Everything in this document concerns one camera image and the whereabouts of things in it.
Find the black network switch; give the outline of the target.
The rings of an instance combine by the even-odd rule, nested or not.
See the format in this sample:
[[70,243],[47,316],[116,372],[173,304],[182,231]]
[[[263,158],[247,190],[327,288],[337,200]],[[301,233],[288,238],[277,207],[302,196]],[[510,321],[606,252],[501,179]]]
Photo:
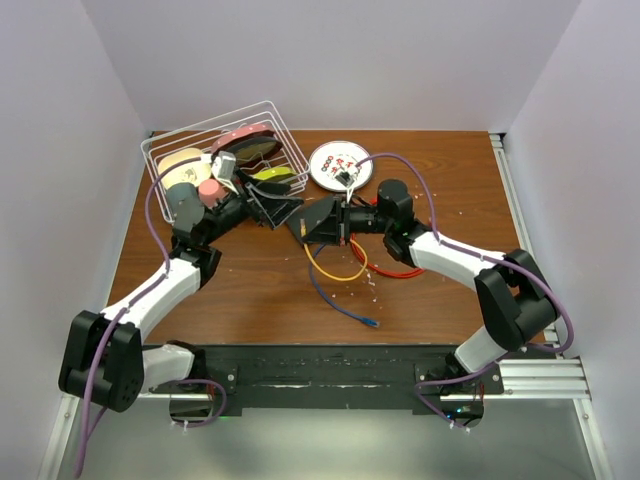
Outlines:
[[296,240],[297,244],[304,245],[304,237],[311,231],[311,221],[308,219],[310,204],[304,204],[297,209],[285,222],[286,227]]

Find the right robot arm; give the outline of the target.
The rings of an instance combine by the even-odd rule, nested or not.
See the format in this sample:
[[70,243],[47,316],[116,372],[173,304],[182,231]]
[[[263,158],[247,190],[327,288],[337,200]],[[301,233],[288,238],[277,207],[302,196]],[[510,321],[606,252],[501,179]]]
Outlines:
[[475,292],[482,326],[453,353],[445,369],[448,386],[469,392],[481,370],[516,352],[562,317],[558,300],[532,255],[522,249],[492,252],[455,241],[419,221],[407,185],[382,181],[375,203],[354,204],[334,195],[309,206],[286,194],[285,186],[250,182],[250,201],[272,225],[288,223],[299,243],[337,246],[354,243],[358,234],[380,234],[389,255],[420,270],[440,273]]

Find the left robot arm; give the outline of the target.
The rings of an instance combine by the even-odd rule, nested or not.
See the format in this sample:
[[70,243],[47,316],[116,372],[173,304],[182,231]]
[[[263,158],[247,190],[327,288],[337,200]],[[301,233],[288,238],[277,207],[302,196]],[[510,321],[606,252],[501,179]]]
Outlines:
[[303,201],[285,185],[260,182],[237,173],[231,192],[207,202],[192,184],[168,189],[175,213],[171,245],[147,280],[99,312],[83,310],[72,320],[59,371],[58,387],[104,410],[123,412],[138,395],[175,383],[185,392],[213,387],[202,349],[181,341],[146,350],[149,333],[183,300],[215,275],[221,251],[215,240],[252,218],[272,229],[300,212]]

